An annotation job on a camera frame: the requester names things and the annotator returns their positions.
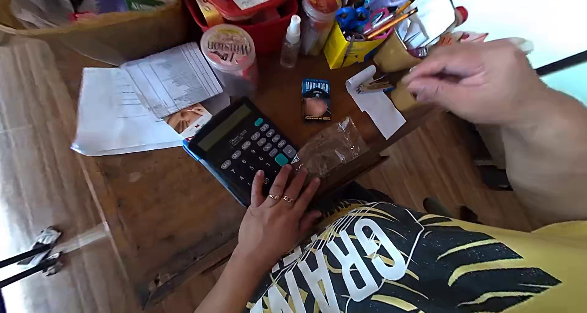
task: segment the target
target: clear plastic bag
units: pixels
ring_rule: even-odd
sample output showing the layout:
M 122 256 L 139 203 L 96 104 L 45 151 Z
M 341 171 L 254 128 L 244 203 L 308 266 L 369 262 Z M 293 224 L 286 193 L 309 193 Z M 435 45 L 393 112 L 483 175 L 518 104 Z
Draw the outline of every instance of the clear plastic bag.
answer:
M 350 117 L 328 126 L 312 137 L 293 158 L 295 171 L 304 166 L 310 177 L 324 177 L 369 150 Z

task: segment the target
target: woman's hand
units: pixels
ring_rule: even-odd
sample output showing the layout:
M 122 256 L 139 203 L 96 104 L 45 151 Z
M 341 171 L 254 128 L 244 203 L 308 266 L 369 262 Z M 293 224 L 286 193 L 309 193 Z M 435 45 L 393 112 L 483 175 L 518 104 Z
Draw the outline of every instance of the woman's hand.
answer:
M 262 272 L 270 269 L 291 250 L 320 217 L 319 211 L 305 212 L 320 185 L 320 179 L 310 181 L 300 193 L 308 171 L 301 168 L 286 188 L 291 169 L 289 164 L 281 168 L 268 197 L 261 193 L 265 178 L 263 171 L 255 174 L 251 206 L 238 232 L 238 245 L 233 258 L 245 259 L 249 267 Z

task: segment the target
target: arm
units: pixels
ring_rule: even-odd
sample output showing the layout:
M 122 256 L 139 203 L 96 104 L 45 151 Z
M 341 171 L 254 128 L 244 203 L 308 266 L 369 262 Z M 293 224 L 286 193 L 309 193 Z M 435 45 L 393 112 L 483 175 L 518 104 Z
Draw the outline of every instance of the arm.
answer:
M 320 212 L 305 212 L 320 180 L 313 179 L 300 195 L 308 171 L 301 168 L 286 188 L 290 172 L 291 165 L 284 165 L 269 193 L 280 197 L 285 195 L 292 198 L 292 202 L 264 197 L 261 193 L 263 171 L 255 174 L 251 206 L 242 219 L 238 245 L 220 279 L 195 313 L 242 311 L 263 275 L 294 247 L 320 217 Z
M 406 76 L 419 101 L 501 126 L 514 191 L 542 222 L 587 218 L 587 109 L 507 40 L 440 47 Z

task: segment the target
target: calculator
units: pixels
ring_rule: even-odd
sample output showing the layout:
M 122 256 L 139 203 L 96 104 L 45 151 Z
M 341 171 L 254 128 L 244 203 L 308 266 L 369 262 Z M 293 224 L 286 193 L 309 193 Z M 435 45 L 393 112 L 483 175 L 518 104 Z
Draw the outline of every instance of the calculator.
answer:
M 296 147 L 246 97 L 212 117 L 184 149 L 200 161 L 245 207 L 251 204 L 253 178 L 263 170 L 263 194 L 291 163 Z

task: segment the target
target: red container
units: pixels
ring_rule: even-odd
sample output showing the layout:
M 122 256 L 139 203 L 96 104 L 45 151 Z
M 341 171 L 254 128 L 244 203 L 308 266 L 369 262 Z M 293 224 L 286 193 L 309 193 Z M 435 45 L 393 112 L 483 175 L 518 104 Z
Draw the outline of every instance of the red container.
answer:
M 192 17 L 194 17 L 196 24 L 202 28 L 203 32 L 206 32 L 209 27 L 206 26 L 206 21 L 198 8 L 198 4 L 195 0 L 184 1 L 186 2 L 187 9 L 190 11 Z M 237 26 L 241 27 L 248 34 L 251 34 L 257 54 L 269 54 L 281 50 L 281 45 L 283 44 L 290 20 L 297 13 L 297 0 L 286 0 L 279 8 L 283 16 L 277 20 L 252 25 L 237 24 Z
M 216 6 L 218 12 L 229 20 L 243 20 L 263 9 L 277 8 L 287 0 L 269 0 L 248 9 L 240 9 L 232 0 L 208 0 Z

